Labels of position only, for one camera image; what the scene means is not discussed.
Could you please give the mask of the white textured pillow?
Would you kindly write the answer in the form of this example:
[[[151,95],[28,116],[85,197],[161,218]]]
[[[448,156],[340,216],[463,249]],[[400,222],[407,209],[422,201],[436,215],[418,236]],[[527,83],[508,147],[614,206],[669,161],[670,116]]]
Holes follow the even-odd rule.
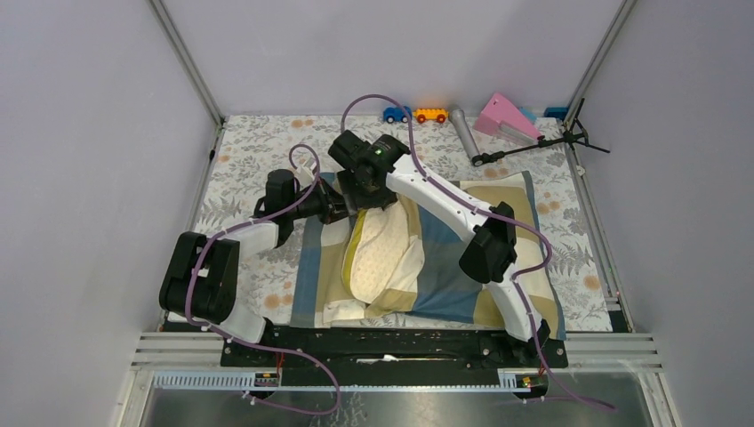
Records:
[[[394,296],[418,294],[424,266],[416,206],[403,200],[358,213],[342,265],[342,279],[361,302],[389,306]]]

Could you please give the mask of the plaid blue beige pillowcase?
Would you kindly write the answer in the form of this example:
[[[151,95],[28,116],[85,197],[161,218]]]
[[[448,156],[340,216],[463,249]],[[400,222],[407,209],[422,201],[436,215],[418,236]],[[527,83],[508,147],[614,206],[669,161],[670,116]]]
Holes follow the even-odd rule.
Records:
[[[504,321],[490,292],[469,278],[459,265],[466,246],[437,217],[411,200],[421,225],[424,266],[418,277],[418,294],[394,296],[389,306],[356,299],[344,285],[342,265],[356,219],[322,224],[307,219],[293,297],[290,326],[325,328],[366,327],[387,323],[387,316],[406,313],[421,318],[426,327],[436,320],[441,327],[460,322],[474,327],[502,329]]]

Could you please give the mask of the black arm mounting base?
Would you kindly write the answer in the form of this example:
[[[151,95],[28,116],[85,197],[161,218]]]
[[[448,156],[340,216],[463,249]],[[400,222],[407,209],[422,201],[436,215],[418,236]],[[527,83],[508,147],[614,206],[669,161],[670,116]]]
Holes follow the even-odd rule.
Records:
[[[565,368],[557,352],[564,342],[543,339],[538,354],[533,342],[520,342],[501,330],[395,329],[335,327],[298,328],[268,325],[258,350],[225,344],[232,353],[222,367],[269,368],[282,384],[329,386],[331,378],[346,386],[486,386],[498,382],[500,369],[538,371],[541,363]],[[307,353],[316,361],[302,357]]]

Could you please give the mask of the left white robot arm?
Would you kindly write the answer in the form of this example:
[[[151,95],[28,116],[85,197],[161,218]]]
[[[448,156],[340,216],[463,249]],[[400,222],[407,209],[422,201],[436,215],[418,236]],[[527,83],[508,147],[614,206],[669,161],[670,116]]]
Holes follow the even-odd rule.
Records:
[[[242,343],[242,354],[256,366],[276,353],[274,339],[264,334],[267,320],[237,301],[241,258],[280,247],[296,221],[314,217],[323,224],[351,214],[349,202],[330,183],[314,177],[302,187],[296,175],[277,169],[267,176],[264,196],[251,220],[222,231],[210,241],[205,234],[179,235],[161,285],[163,310],[217,327],[222,335]]]

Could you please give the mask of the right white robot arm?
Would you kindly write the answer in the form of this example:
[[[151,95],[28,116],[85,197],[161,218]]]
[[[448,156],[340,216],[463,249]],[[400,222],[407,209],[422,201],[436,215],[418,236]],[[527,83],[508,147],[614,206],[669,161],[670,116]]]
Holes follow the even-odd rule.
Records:
[[[341,167],[342,188],[352,207],[383,207],[387,195],[402,195],[441,220],[465,243],[461,270],[491,293],[504,329],[513,338],[509,344],[513,360],[524,367],[534,365],[546,350],[541,338],[543,318],[518,279],[547,267],[552,258],[550,242],[535,227],[517,220],[506,204],[490,205],[432,172],[412,147],[388,134],[369,143],[346,130],[333,140],[328,154]],[[541,262],[526,267],[518,261],[518,229],[539,239],[536,247]]]

